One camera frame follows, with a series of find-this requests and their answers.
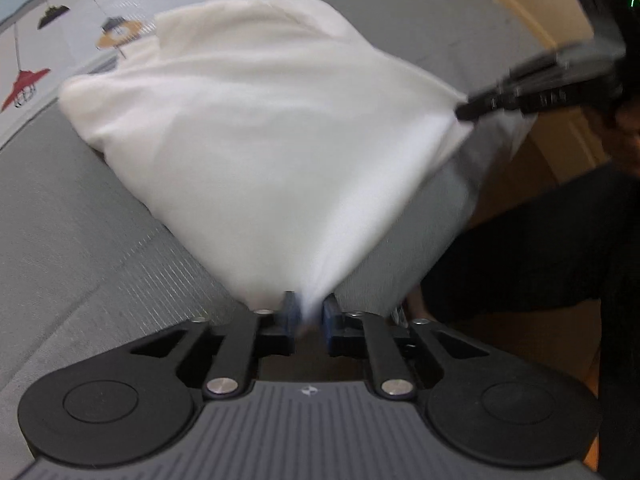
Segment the man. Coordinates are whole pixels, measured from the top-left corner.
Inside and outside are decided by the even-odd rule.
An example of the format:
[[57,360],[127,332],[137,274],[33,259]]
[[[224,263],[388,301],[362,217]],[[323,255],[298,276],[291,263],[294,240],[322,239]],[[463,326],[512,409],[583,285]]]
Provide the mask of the man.
[[587,110],[612,158],[462,234],[422,282],[450,322],[602,300],[599,471],[640,479],[640,98],[609,125]]

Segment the robotic arm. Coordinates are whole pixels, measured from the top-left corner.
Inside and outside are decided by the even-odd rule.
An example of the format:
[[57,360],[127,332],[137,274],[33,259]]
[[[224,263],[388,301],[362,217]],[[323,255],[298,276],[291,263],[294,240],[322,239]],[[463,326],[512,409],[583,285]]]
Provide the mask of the robotic arm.
[[579,0],[592,40],[572,43],[513,68],[494,88],[456,109],[461,121],[496,110],[536,114],[590,106],[610,114],[640,89],[640,0]]

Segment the red lamp print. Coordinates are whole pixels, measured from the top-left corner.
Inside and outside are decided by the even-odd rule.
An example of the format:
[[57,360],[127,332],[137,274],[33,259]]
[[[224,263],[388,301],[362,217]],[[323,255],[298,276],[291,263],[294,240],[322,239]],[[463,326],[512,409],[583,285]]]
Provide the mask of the red lamp print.
[[18,49],[18,28],[14,24],[14,38],[15,38],[15,60],[18,63],[18,77],[14,81],[14,87],[11,93],[7,96],[2,104],[0,112],[4,112],[11,103],[16,108],[21,107],[27,101],[33,99],[36,95],[36,83],[46,76],[51,70],[43,68],[37,72],[31,70],[23,70],[20,65],[20,50]]

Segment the white cloth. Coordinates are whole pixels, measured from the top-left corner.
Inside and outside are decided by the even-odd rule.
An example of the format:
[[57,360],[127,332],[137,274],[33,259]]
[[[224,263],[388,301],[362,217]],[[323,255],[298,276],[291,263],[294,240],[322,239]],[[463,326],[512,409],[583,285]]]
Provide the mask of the white cloth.
[[468,135],[464,96],[320,0],[212,0],[156,27],[66,81],[64,113],[231,294],[294,290],[311,320]]

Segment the grey plastic base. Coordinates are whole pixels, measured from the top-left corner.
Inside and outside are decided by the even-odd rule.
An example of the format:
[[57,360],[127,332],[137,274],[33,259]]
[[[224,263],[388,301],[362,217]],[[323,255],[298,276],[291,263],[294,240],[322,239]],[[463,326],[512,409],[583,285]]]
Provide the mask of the grey plastic base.
[[588,480],[573,462],[506,470],[468,459],[425,426],[414,405],[362,382],[266,383],[208,404],[173,447],[139,463],[78,470],[37,461],[20,480]]

